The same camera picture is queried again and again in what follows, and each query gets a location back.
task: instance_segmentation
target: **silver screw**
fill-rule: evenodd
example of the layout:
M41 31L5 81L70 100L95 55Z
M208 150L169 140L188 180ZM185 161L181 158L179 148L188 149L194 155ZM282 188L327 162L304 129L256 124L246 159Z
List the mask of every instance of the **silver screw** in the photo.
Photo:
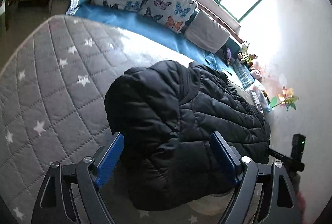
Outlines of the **silver screw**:
M59 167L60 163L58 161L55 161L51 164L51 168L55 169L57 167Z
M247 157L247 156L244 156L244 157L242 157L241 159L242 159L242 161L245 162L245 163L250 163L250 161L251 161L250 157Z
M276 161L275 162L275 165L278 167L278 168L281 168L283 166L283 164L280 162L280 161Z
M90 163L92 161L92 157L85 157L83 158L84 163Z

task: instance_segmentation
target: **stuffed animal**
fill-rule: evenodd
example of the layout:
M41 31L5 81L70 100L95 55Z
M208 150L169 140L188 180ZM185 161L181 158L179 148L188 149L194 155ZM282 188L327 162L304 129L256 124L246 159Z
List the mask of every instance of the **stuffed animal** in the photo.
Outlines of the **stuffed animal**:
M259 80L260 78L262 78L261 72L259 70L252 70L252 71L250 71L250 74L256 80Z
M242 63L242 64L247 64L247 66L249 67L249 68L251 68L252 67L252 65L253 65L253 60L254 59L256 59L258 56L257 55L255 55L255 54L242 54L242 53L239 53L238 55L237 55L237 58L239 58L240 59L240 62Z
M242 43L242 49L241 49L242 54L248 54L247 51L248 51L249 45L250 45L250 43L248 43L246 41Z

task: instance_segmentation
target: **blue sofa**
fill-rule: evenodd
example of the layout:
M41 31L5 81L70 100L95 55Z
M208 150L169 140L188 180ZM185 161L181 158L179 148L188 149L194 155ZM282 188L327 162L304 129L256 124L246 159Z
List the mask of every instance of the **blue sofa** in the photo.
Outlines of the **blue sofa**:
M183 33L176 34L162 24L147 19L136 12L91 5L91 0L69 1L67 6L68 9L66 11L66 14L68 15L75 15L113 26L118 26L143 35L148 39L160 43L163 46L177 51L178 53L184 54L194 61L207 65L212 69L220 71L225 69L228 74L231 74L230 80L234 81L235 84L242 88L246 88L254 82L254 79L249 74L248 68L240 66L238 68L235 67L234 69L232 66L227 66L216 54L212 54L211 52L206 51L187 40ZM237 54L241 49L239 43L237 43L233 37L230 37L225 45L230 47L232 56L237 58Z

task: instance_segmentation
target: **white star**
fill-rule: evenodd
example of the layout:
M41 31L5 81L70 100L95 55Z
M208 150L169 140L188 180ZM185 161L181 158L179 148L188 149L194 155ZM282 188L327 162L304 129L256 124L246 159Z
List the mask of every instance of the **white star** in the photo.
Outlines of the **white star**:
M34 127L34 130L38 132L39 136L42 134L42 132L46 131L43 129L44 125L45 121L42 121L41 123L37 121L37 125Z
M85 85L87 83L90 83L90 81L89 81L87 75L85 75L85 76L78 75L78 81L76 83L81 83L85 87Z
M13 142L13 134L7 131L7 135L5 136L7 143L12 143Z
M84 46L90 46L92 47L92 44L94 44L95 42L92 39L86 39Z
M71 54L74 54L76 51L77 51L77 49L76 49L75 46L71 46L71 47L68 49L68 52L71 53Z
M23 78L25 78L25 70L19 72L19 80L21 81Z
M59 66L63 68L65 65L68 65L67 59L60 59Z
M194 217L193 215L191 215L191 218L189 218L188 220L191 222L191 224L193 224L193 223L197 222L197 217L196 216Z
M139 217L142 218L144 216L149 216L149 211L138 210Z
M24 216L24 214L22 214L17 207L14 209L14 212L16 214L16 217L19 217L21 220L23 220L22 217Z

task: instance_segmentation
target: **star-patterned bedspread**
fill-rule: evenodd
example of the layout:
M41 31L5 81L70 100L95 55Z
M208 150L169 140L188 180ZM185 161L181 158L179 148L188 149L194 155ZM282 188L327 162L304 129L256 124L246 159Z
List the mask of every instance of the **star-patterned bedspread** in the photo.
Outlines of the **star-patterned bedspread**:
M51 162L77 163L112 135L104 108L110 84L131 67L169 59L192 61L138 34L74 16L49 18L20 45L0 74L0 195L19 223L30 223Z

